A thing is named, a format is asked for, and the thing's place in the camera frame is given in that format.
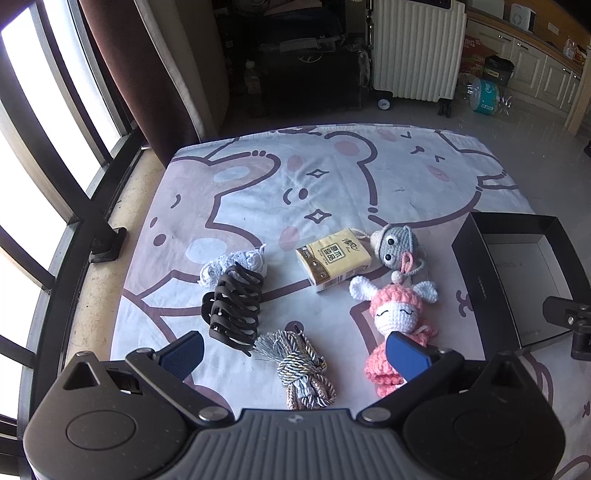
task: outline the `open box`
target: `open box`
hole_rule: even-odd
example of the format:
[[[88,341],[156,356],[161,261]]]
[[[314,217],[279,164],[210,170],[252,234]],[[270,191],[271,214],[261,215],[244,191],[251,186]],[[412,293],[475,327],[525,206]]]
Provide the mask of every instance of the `open box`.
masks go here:
[[[547,323],[549,296],[591,303],[591,286],[556,217],[475,212],[452,243],[486,359],[526,353],[569,330]]]

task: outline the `black clamp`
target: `black clamp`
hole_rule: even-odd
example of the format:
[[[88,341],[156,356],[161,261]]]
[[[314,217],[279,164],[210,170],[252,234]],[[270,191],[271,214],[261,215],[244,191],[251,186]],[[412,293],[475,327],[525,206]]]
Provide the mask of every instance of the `black clamp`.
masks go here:
[[[591,307],[574,300],[548,297],[542,312],[546,322],[572,330],[571,358],[591,362]]]
[[[201,317],[209,325],[211,338],[251,356],[258,337],[263,280],[262,275],[239,263],[225,271],[215,291],[203,296],[201,305]]]

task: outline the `black box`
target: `black box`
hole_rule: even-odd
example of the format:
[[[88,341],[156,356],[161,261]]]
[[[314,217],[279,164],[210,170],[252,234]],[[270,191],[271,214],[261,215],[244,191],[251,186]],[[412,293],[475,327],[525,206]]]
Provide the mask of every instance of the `black box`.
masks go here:
[[[323,112],[363,107],[367,53],[282,54],[264,52],[257,65],[265,108],[273,113]]]
[[[547,297],[591,303],[587,275],[556,217],[471,213],[452,248],[486,359],[527,353],[569,332],[544,319]]]

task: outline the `cartoon print sheet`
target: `cartoon print sheet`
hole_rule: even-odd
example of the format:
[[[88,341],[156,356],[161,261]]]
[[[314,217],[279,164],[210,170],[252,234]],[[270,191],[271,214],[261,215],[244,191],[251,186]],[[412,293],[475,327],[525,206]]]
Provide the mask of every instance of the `cartoon print sheet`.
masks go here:
[[[112,359],[142,346],[160,349],[190,330],[205,359],[187,383],[239,415],[242,408],[285,408],[276,364],[211,339],[200,316],[203,264],[225,252],[267,244],[259,333],[298,325],[329,364],[335,407],[356,414],[373,403],[364,376],[384,339],[368,302],[348,282],[316,293],[294,250],[343,228],[372,232],[408,224],[428,252],[427,275],[440,300],[426,307],[435,344],[483,358],[478,327],[452,241],[471,211],[532,210],[494,155],[476,138],[392,125],[325,125],[264,132],[195,145],[174,156],[156,192],[125,282]],[[389,272],[375,263],[379,286]],[[556,479],[591,465],[587,426],[591,368],[569,357],[570,338],[523,361],[567,429]]]

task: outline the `window frame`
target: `window frame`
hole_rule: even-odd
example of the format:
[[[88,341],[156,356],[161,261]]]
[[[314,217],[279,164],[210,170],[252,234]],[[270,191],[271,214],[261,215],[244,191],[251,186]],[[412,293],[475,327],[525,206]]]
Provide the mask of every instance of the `window frame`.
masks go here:
[[[63,369],[74,312],[89,257],[108,251],[117,234],[107,219],[138,162],[145,138],[131,119],[102,60],[77,0],[67,0],[82,47],[107,109],[122,138],[109,152],[92,124],[59,52],[42,0],[29,8],[61,94],[100,169],[88,189],[78,185],[47,138],[18,82],[0,35],[0,102],[24,151],[15,152],[37,187],[67,222],[45,269],[0,226],[0,249],[41,287],[26,348],[0,336],[0,354],[22,365],[18,418],[0,415],[0,473],[33,479],[22,437],[29,419]]]

